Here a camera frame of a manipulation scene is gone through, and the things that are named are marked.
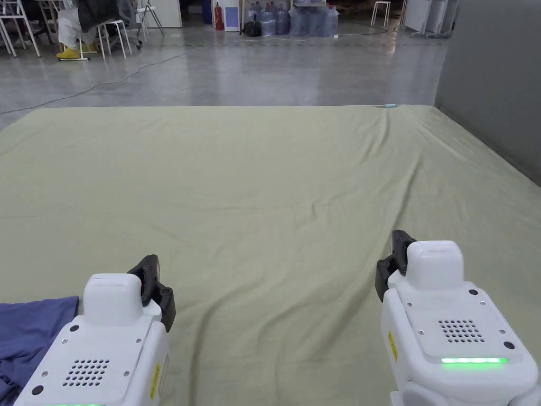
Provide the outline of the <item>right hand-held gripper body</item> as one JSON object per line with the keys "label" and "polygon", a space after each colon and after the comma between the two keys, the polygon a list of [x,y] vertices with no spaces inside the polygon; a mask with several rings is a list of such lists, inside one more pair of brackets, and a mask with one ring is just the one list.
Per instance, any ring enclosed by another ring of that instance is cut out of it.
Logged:
{"label": "right hand-held gripper body", "polygon": [[533,405],[534,358],[489,295],[464,278],[453,241],[416,241],[388,279],[381,332],[390,405]]}

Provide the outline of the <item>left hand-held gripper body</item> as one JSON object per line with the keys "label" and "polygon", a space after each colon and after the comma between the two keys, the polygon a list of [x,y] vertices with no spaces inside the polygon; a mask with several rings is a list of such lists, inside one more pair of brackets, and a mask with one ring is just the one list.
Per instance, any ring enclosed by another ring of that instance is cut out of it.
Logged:
{"label": "left hand-held gripper body", "polygon": [[95,274],[83,312],[58,333],[16,405],[160,405],[170,341],[134,274]]}

